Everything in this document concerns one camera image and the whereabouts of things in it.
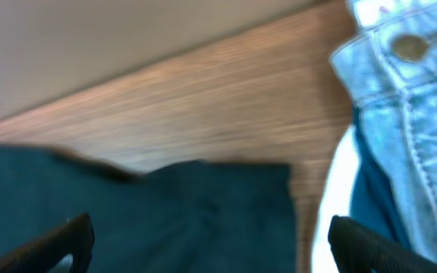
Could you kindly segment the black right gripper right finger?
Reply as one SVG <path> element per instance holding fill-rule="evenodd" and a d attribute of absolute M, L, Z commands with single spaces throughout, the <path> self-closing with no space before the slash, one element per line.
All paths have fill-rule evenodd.
<path fill-rule="evenodd" d="M 339 273 L 437 273 L 437 264 L 344 216 L 333 216 L 328 241 Z"/>

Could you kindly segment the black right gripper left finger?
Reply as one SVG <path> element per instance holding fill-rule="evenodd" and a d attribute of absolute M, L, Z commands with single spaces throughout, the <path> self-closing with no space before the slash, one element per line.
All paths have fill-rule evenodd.
<path fill-rule="evenodd" d="M 86 273 L 92 259 L 95 234 L 84 213 L 47 234 L 0 256 L 0 273 L 50 272 L 67 256 L 70 273 Z"/>

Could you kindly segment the black shorts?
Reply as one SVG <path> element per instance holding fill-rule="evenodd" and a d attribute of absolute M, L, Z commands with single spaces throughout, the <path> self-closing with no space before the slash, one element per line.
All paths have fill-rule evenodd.
<path fill-rule="evenodd" d="M 196 160 L 138 174 L 0 146 L 0 257 L 86 213 L 91 272 L 293 272 L 290 171 Z"/>

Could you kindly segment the blue t-shirt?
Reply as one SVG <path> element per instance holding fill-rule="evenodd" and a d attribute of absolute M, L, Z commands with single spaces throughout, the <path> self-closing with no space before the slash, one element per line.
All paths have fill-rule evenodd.
<path fill-rule="evenodd" d="M 390 180 L 380 168 L 361 129 L 360 110 L 353 110 L 354 143 L 360 159 L 351 198 L 351 217 L 386 239 L 411 249 L 392 195 Z"/>

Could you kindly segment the light blue denim shorts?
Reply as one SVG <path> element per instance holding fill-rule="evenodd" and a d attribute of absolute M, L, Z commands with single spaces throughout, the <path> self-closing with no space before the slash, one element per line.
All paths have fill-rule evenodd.
<path fill-rule="evenodd" d="M 437 1 L 349 6 L 357 36 L 332 55 L 332 66 L 413 251 L 437 264 Z"/>

